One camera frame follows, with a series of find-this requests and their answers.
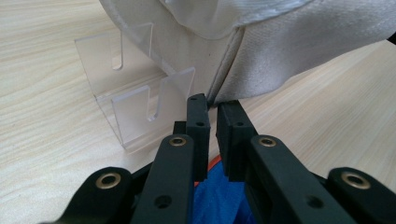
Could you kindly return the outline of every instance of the transparent acrylic sheet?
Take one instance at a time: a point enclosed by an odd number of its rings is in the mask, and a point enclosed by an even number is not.
[[[76,46],[92,93],[114,133],[125,148],[139,149],[146,143],[137,147],[133,142],[185,119],[195,70],[188,68],[168,77],[153,61],[161,59],[150,58],[152,23],[136,26],[132,32],[129,36],[135,44],[121,34],[117,69],[113,69],[108,34],[78,39]]]

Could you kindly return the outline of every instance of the red trim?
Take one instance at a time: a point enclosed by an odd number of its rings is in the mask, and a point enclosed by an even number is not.
[[[215,157],[207,166],[207,171],[210,171],[216,164],[219,163],[219,161],[221,161],[221,156],[218,155],[217,157]],[[194,186],[197,187],[199,185],[200,182],[194,182]]]

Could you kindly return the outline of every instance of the wood grain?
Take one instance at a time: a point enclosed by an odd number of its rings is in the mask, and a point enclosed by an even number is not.
[[[114,29],[97,1],[0,2],[0,223],[55,220],[94,171],[133,172],[154,158],[155,146],[123,150],[78,57],[74,39]],[[350,166],[395,191],[395,58],[396,47],[376,43],[242,103],[311,171]]]

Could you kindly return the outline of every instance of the blue fabric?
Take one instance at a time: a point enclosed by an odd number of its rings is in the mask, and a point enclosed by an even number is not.
[[[194,192],[193,223],[255,223],[244,183],[229,182],[218,162]]]

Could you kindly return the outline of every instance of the white garment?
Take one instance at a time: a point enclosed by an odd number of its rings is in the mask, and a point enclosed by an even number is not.
[[[167,73],[195,67],[194,91],[209,103],[273,91],[396,31],[396,0],[101,2],[123,31],[153,22],[157,64]]]

